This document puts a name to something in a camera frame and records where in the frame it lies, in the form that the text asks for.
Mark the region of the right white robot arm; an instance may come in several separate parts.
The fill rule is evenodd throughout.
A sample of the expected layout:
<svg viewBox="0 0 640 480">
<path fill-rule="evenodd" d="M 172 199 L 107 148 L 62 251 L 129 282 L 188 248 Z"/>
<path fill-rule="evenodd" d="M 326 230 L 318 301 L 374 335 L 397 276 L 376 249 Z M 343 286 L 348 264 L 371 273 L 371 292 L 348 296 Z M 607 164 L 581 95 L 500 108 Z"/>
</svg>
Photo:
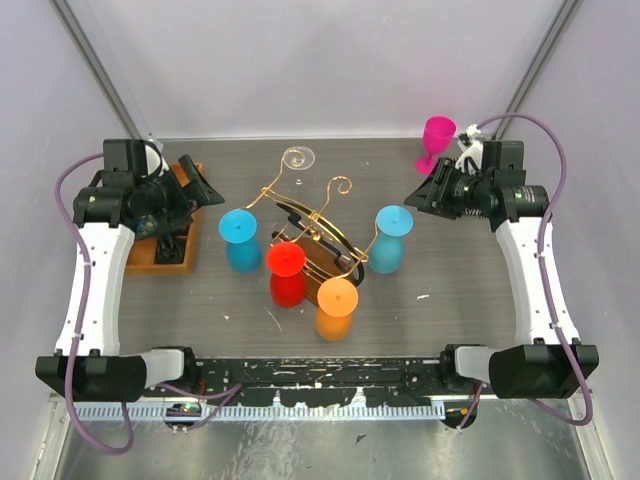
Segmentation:
<svg viewBox="0 0 640 480">
<path fill-rule="evenodd" d="M 549 195 L 544 187 L 527 184 L 523 160 L 522 142 L 487 141 L 479 166 L 457 168 L 455 160 L 442 157 L 405 200 L 442 218 L 471 214 L 486 219 L 507 265 L 515 344 L 504 350 L 447 346 L 438 379 L 452 394 L 476 380 L 501 399 L 568 398 L 599 364 L 596 346 L 581 341 L 564 301 L 552 226 L 544 219 Z"/>
</svg>

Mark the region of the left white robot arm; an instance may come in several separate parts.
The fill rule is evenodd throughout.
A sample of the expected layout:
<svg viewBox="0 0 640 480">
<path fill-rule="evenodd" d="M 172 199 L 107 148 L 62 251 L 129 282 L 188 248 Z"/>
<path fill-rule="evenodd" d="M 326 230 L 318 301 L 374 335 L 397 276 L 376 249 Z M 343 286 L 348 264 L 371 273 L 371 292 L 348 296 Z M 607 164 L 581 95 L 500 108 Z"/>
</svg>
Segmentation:
<svg viewBox="0 0 640 480">
<path fill-rule="evenodd" d="M 68 401 L 134 402 L 157 385 L 191 395 L 200 384 L 192 348 L 121 354 L 123 280 L 135 242 L 157 238 L 182 254 L 194 214 L 224 199 L 190 156 L 179 158 L 178 175 L 149 140 L 109 139 L 98 156 L 102 168 L 61 211 L 76 242 L 74 279 L 54 352 L 37 358 L 35 374 Z"/>
</svg>

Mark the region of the pink wine glass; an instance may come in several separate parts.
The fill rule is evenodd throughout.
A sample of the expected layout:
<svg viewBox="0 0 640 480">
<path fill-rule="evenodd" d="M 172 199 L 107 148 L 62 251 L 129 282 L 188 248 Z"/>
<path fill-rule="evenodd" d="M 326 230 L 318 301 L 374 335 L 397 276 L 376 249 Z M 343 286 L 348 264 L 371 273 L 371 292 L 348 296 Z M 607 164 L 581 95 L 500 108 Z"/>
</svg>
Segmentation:
<svg viewBox="0 0 640 480">
<path fill-rule="evenodd" d="M 446 116 L 433 116 L 426 121 L 422 137 L 426 155 L 415 161 L 415 168 L 419 173 L 425 176 L 431 174 L 438 155 L 449 147 L 456 130 L 455 122 Z"/>
</svg>

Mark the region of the clear champagne flute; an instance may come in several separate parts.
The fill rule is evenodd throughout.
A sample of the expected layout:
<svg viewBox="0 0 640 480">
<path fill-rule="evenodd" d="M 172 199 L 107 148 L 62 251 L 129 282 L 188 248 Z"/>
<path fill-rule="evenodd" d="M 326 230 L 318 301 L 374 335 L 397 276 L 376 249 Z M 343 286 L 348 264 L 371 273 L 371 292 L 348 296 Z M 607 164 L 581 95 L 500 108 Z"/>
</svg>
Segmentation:
<svg viewBox="0 0 640 480">
<path fill-rule="evenodd" d="M 302 172 L 309 170 L 315 163 L 315 153 L 307 146 L 292 146 L 287 148 L 282 155 L 283 165 L 295 172 L 295 185 L 301 186 Z"/>
</svg>

